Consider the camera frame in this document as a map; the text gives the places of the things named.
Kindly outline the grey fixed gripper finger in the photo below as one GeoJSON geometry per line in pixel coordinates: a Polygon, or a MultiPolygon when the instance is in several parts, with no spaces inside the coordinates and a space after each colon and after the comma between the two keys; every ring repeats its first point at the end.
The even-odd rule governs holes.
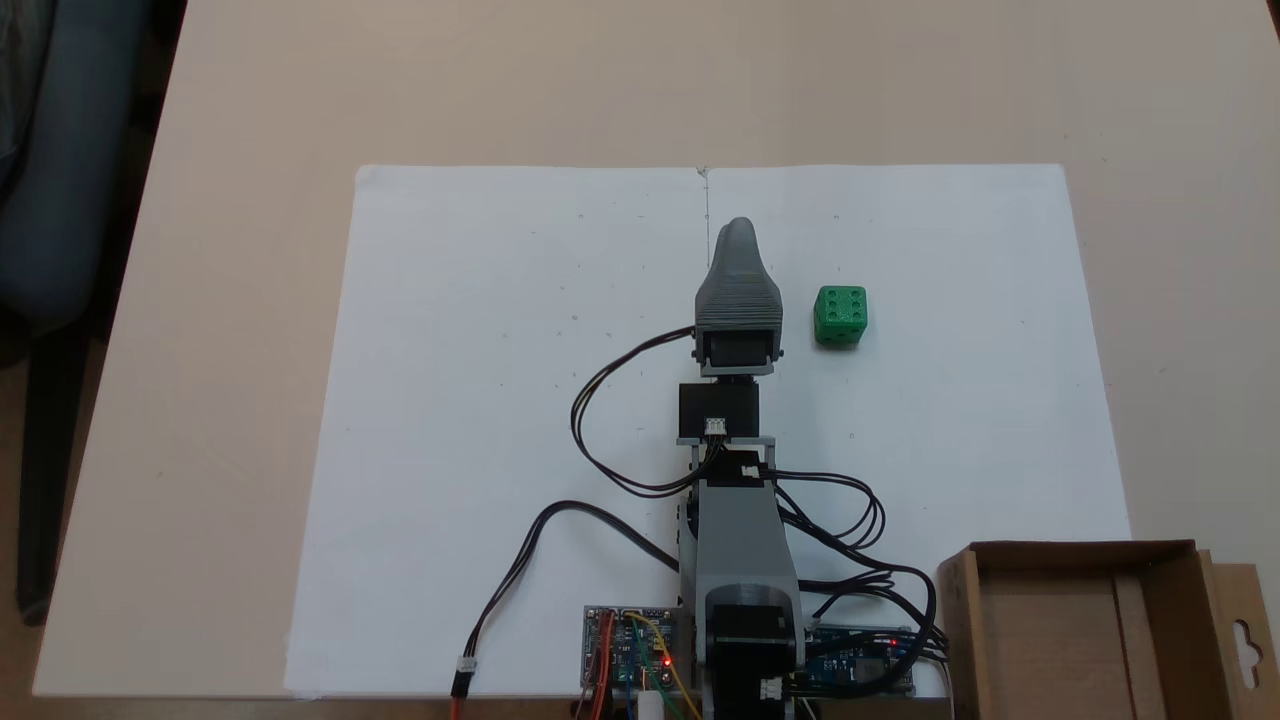
{"type": "Polygon", "coordinates": [[[765,273],[756,232],[746,217],[736,217],[717,234],[710,274],[765,273]]]}

